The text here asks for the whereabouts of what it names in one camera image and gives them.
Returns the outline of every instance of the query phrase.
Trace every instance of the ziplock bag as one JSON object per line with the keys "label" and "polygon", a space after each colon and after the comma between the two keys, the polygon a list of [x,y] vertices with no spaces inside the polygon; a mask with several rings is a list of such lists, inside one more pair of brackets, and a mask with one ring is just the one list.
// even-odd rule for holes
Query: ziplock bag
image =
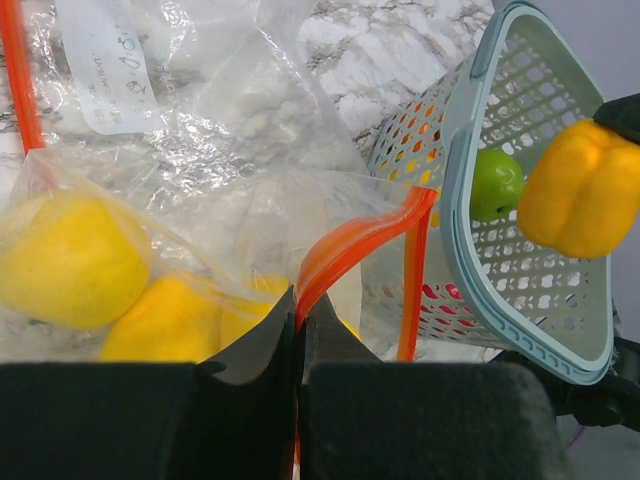
{"label": "ziplock bag", "polygon": [[364,173],[335,108],[294,53],[314,4],[3,1],[26,145],[128,146],[184,182],[197,176],[185,185],[194,194],[274,165]]}
{"label": "ziplock bag", "polygon": [[[191,357],[177,359],[196,361],[256,325],[293,283],[300,322],[328,290],[374,352],[376,325],[391,323],[398,358],[412,357],[435,191],[304,167],[198,195],[180,187],[125,147],[32,150],[0,223],[0,301],[17,312],[3,321],[3,360],[176,360],[184,349]],[[388,318],[389,293],[402,319]],[[153,347],[168,341],[162,332],[173,357]]]}

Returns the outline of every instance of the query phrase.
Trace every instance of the red object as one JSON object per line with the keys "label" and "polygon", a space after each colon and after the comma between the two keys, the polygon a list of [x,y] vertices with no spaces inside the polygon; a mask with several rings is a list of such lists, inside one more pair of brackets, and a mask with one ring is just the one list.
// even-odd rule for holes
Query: red object
{"label": "red object", "polygon": [[440,310],[442,310],[444,313],[447,313],[449,315],[456,314],[456,311],[453,308],[447,307],[446,305],[440,305]]}
{"label": "red object", "polygon": [[451,298],[453,298],[454,300],[462,300],[462,295],[460,295],[458,287],[456,287],[453,283],[448,283],[444,288],[447,290],[447,292],[449,292]]}
{"label": "red object", "polygon": [[345,273],[385,243],[406,233],[404,309],[398,345],[399,361],[415,354],[427,231],[437,192],[411,187],[402,206],[375,218],[355,218],[325,235],[302,261],[296,280],[296,327],[299,330],[316,302]]}
{"label": "red object", "polygon": [[0,31],[7,61],[9,87],[16,108],[18,127],[22,136],[25,155],[32,148],[45,146],[38,118],[31,71],[29,51],[24,35],[24,22],[18,0],[0,1]]}
{"label": "red object", "polygon": [[422,286],[422,293],[424,293],[427,297],[432,298],[434,300],[438,298],[438,296],[435,294],[433,289],[426,283]]}

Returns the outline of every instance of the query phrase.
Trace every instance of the plastic basket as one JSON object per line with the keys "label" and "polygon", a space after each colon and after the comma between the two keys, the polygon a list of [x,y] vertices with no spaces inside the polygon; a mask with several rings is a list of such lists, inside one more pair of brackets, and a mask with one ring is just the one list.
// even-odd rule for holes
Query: plastic basket
{"label": "plastic basket", "polygon": [[[475,55],[383,127],[372,175],[441,192],[421,334],[518,350],[577,384],[602,378],[613,348],[609,259],[580,261],[535,246],[515,212],[490,224],[469,219],[478,149],[502,148],[527,174],[558,132],[602,102],[545,15],[514,2],[493,16]],[[398,292],[388,290],[381,285],[380,302],[399,308]]]}

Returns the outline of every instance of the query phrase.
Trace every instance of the yellow bell pepper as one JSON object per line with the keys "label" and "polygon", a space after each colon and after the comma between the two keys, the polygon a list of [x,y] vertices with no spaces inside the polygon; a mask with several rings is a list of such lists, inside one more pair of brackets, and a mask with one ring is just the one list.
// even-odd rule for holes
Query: yellow bell pepper
{"label": "yellow bell pepper", "polygon": [[533,243],[574,258],[609,254],[640,207],[640,146],[582,120],[560,133],[531,173],[518,225]]}
{"label": "yellow bell pepper", "polygon": [[[199,284],[206,293],[185,280]],[[289,281],[280,276],[256,277],[253,288],[277,296]],[[215,283],[186,272],[158,278],[109,332],[102,362],[202,362],[258,325],[273,302],[226,296]],[[358,332],[342,322],[356,338]]]}

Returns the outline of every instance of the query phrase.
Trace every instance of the clear plastic wrap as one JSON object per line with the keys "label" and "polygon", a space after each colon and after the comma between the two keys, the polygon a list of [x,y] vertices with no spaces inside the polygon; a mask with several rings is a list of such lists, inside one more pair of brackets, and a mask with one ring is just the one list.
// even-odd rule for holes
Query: clear plastic wrap
{"label": "clear plastic wrap", "polygon": [[[202,306],[200,312],[204,312],[205,320],[201,325],[188,323],[182,330],[175,329],[171,341],[180,346],[183,335],[205,335],[206,325],[206,335],[213,335],[215,341],[203,348],[213,354],[257,324],[288,285],[300,280],[301,269],[313,273],[308,266],[309,252],[326,245],[324,239],[349,225],[365,228],[357,228],[344,237],[350,263],[344,263],[345,256],[340,254],[336,262],[321,267],[322,271],[334,269],[324,288],[329,288],[338,316],[363,332],[365,343],[376,349],[366,332],[376,322],[387,323],[388,311],[371,294],[370,285],[379,283],[379,278],[372,275],[380,272],[371,267],[379,267],[380,262],[407,265],[408,244],[403,232],[422,229],[426,239],[426,227],[419,224],[428,225],[434,195],[425,196],[425,190],[417,187],[358,174],[301,166],[273,169],[207,193],[190,195],[160,167],[155,160],[140,157],[126,147],[107,149],[100,155],[65,147],[31,151],[0,222],[0,277],[11,278],[5,285],[0,282],[0,300],[22,313],[3,322],[6,335],[2,338],[11,346],[0,346],[2,360],[102,358],[105,341],[108,343],[110,336],[119,332],[123,318],[164,315],[176,307],[171,303],[175,295],[182,294],[189,295],[190,301],[185,305]],[[95,205],[93,210],[84,210],[73,221],[68,220],[69,209],[75,212],[80,207],[76,197],[58,201],[61,195],[80,195],[81,202],[85,198],[99,201],[115,219],[115,226],[107,225],[109,218],[104,216],[103,220]],[[381,222],[393,223],[395,230],[379,228]],[[103,241],[101,235],[106,235],[109,242]],[[362,239],[368,239],[369,246],[356,251],[357,240]],[[115,253],[110,249],[114,244],[121,245]],[[329,259],[332,252],[327,252],[323,258]],[[87,263],[86,258],[91,260],[94,255],[108,260],[100,260],[107,267],[99,270],[99,275],[94,274],[98,270],[87,267],[93,264]],[[69,279],[69,275],[60,273],[61,265],[65,272],[75,272],[78,258],[85,262],[81,265],[82,275],[88,275],[88,280],[78,274]],[[120,264],[122,269],[105,280],[110,269]],[[98,300],[91,297],[83,305],[91,315],[78,320],[75,304],[65,304],[60,307],[62,317],[49,317],[65,298],[77,302],[77,298],[86,297],[71,295],[72,289],[78,288],[79,278],[83,280],[80,283],[94,285],[91,295]],[[112,278],[119,280],[109,283],[107,280]],[[395,291],[405,290],[405,282],[406,276],[401,275],[387,279],[389,288]],[[136,292],[133,297],[129,295],[131,289]],[[99,298],[102,291],[110,299],[129,295],[122,301],[122,312],[104,312],[100,306],[105,302]],[[202,298],[216,307],[207,310]],[[46,299],[55,308],[47,308]],[[160,313],[139,313],[143,308],[138,307],[140,302],[147,305],[144,308],[155,308]],[[40,303],[41,308],[36,310],[39,314],[34,315],[33,305]],[[120,303],[112,300],[109,306],[113,305]],[[176,308],[185,313],[179,305]],[[73,318],[67,321],[65,315],[70,311]],[[154,335],[159,335],[154,328],[173,328],[162,321],[156,320],[155,327],[142,333],[127,330],[124,335],[129,335],[127,341],[133,338],[134,342],[153,342]],[[400,326],[400,322],[394,324],[396,328]]]}
{"label": "clear plastic wrap", "polygon": [[47,145],[128,147],[193,194],[274,165],[364,173],[295,55],[314,4],[22,1]]}

